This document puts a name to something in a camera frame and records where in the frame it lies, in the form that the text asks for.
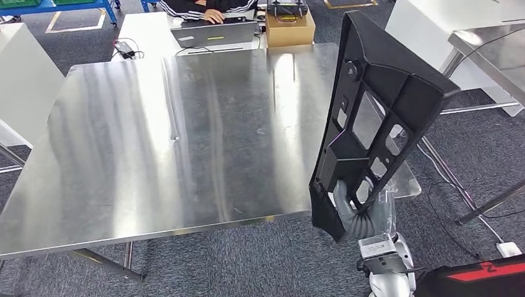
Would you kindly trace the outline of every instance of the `black cable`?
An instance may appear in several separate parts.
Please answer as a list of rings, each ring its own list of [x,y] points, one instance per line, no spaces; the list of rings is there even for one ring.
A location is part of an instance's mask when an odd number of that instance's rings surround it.
[[[522,210],[518,210],[517,212],[511,212],[511,213],[507,213],[505,215],[496,215],[496,216],[488,216],[484,213],[482,213],[482,215],[485,217],[485,218],[505,218],[505,217],[510,217],[511,215],[517,215],[519,213],[522,213],[522,212],[525,212],[525,209],[522,209]]]
[[[443,231],[445,232],[445,234],[452,240],[454,241],[464,252],[466,252],[468,255],[470,255],[471,257],[473,257],[474,259],[476,260],[481,260],[481,257],[478,253],[473,253],[471,252],[468,248],[466,248],[465,246],[463,246],[461,243],[459,243],[459,241],[456,240],[456,238],[454,238],[454,236],[452,236],[452,234],[448,231],[448,229],[445,227],[445,224],[443,223],[443,221],[441,220],[441,217],[438,215],[438,212],[436,211],[436,208],[434,208],[434,205],[432,204],[432,200],[430,199],[430,194],[432,193],[432,189],[434,189],[434,187],[440,185],[440,184],[449,184],[449,185],[452,185],[452,186],[458,186],[454,183],[449,183],[447,181],[440,181],[439,183],[435,183],[435,184],[432,184],[430,186],[430,188],[428,188],[428,192],[427,192],[427,199],[428,199],[428,204],[430,204],[430,207],[432,208],[432,210],[434,211],[434,214],[436,215],[436,218],[438,219],[438,221],[440,222],[440,225],[443,229]]]
[[[144,54],[144,52],[143,52],[143,51],[136,51],[135,53],[136,53],[136,54],[138,54],[138,53],[141,53],[141,54],[142,54],[142,57],[139,57],[139,59],[143,59],[143,58],[144,58],[144,56],[145,56],[145,54]]]
[[[523,27],[523,28],[521,28],[521,29],[514,30],[514,31],[512,31],[512,32],[509,32],[509,33],[507,33],[507,34],[505,34],[505,35],[503,35],[503,36],[500,36],[500,37],[498,37],[498,38],[496,38],[496,39],[493,39],[493,40],[487,41],[487,42],[485,42],[484,44],[482,44],[482,45],[476,47],[476,49],[474,49],[474,50],[471,51],[468,55],[464,56],[463,59],[461,59],[461,61],[458,63],[458,66],[459,66],[463,61],[465,61],[468,57],[470,57],[472,54],[474,54],[475,52],[477,52],[480,48],[484,47],[485,45],[490,44],[490,43],[493,43],[494,41],[500,40],[500,39],[502,39],[502,38],[504,38],[504,37],[507,37],[508,35],[514,34],[514,33],[518,32],[518,31],[521,31],[521,30],[525,30],[525,27]]]
[[[182,52],[185,51],[185,50],[199,50],[199,49],[201,49],[201,48],[204,48],[206,51],[208,51],[208,52],[210,52],[210,53],[214,53],[214,51],[212,51],[211,49],[209,49],[209,48],[207,48],[207,47],[205,47],[205,46],[198,46],[198,47],[196,47],[196,48],[190,46],[189,48],[183,48],[183,49],[181,49],[180,51],[178,51],[178,52],[175,54],[175,56],[178,56],[180,53],[182,53]]]
[[[261,48],[261,37],[259,36],[259,34],[255,34],[254,36],[257,37],[257,39],[259,39],[259,45],[257,46],[257,49],[260,49]]]

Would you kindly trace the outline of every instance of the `white table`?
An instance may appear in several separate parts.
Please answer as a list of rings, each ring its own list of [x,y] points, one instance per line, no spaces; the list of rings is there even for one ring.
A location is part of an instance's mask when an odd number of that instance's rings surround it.
[[[227,17],[253,16],[253,11],[243,14],[225,14]],[[122,23],[122,29],[118,38],[131,38],[138,46],[138,50],[144,52],[144,58],[162,58],[174,56],[182,50],[176,42],[170,29],[179,28],[183,19],[174,18],[166,15],[165,12],[150,12],[143,14],[128,14]],[[266,36],[261,34],[260,48],[266,48]],[[126,41],[131,48],[136,50],[136,45],[129,40]],[[207,46],[212,51],[230,51],[230,50],[255,50],[259,47],[259,39],[254,37],[252,42],[234,43],[229,45]],[[205,49],[187,49],[179,53],[179,56],[195,53],[206,53]],[[116,55],[112,61],[123,60],[120,55]]]
[[[0,143],[31,147],[63,82],[24,23],[0,25]]]
[[[452,31],[523,22],[519,19],[525,19],[522,0],[397,0],[386,31],[443,72],[456,54],[448,42]],[[497,103],[515,101],[470,60],[461,63],[451,80],[463,90],[482,88]],[[522,109],[504,108],[511,116]]]

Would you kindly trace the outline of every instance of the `mounting hole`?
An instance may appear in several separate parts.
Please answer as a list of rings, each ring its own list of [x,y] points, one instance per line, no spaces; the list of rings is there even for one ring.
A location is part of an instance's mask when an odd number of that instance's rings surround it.
[[[390,133],[389,133],[389,136],[394,138],[396,137],[397,135],[400,135],[400,134],[403,134],[405,132],[405,130],[403,129],[403,127],[401,127],[400,125],[398,124],[395,124],[392,129],[390,130]],[[403,148],[405,147],[405,143],[403,144],[397,144],[399,146],[399,150],[392,150],[389,145],[388,145],[388,137],[386,138],[386,142],[385,142],[385,146],[388,148],[388,151],[394,155],[394,156],[397,156],[399,155],[399,152],[403,150]]]
[[[372,163],[370,169],[372,169],[372,172],[374,172],[378,178],[381,178],[386,173],[386,166],[378,157],[374,159],[374,163]]]
[[[374,190],[374,186],[372,185],[372,181],[368,176],[363,179],[361,182],[361,185],[357,188],[357,191],[355,191],[355,196],[357,197],[357,200],[361,203],[365,203],[368,199],[368,195]]]
[[[383,119],[379,118],[374,111],[373,97],[370,93],[364,92],[359,104],[357,115],[355,116],[352,131],[359,139],[365,150],[372,145],[375,135],[378,133]]]

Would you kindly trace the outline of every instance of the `metal table surface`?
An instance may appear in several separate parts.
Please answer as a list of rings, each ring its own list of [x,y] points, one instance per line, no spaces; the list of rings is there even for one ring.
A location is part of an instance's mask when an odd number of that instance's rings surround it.
[[[308,215],[336,60],[317,44],[73,67],[0,215],[0,257]],[[406,164],[393,179],[421,191]]]
[[[456,64],[480,45],[521,28],[525,28],[525,24],[454,31],[448,41],[462,54],[456,58]],[[522,105],[525,105],[524,49],[525,30],[521,30],[483,46],[469,56],[476,66]]]

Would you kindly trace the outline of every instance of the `black plastic part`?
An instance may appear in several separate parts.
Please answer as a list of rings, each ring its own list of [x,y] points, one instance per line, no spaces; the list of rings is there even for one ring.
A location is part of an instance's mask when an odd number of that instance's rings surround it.
[[[348,198],[363,213],[415,147],[459,87],[429,66],[359,11],[343,19],[336,78],[323,142],[310,180],[312,222],[336,241],[344,234],[337,210],[327,199],[338,179],[345,181]],[[385,110],[370,146],[352,132],[365,92]],[[338,116],[344,113],[344,125]],[[393,155],[385,145],[394,125],[406,132],[407,142]],[[375,158],[386,167],[382,176],[371,170]],[[361,204],[356,191],[368,177],[373,190]]]
[[[305,0],[274,0],[268,3],[266,13],[273,17],[303,17],[308,13]]]

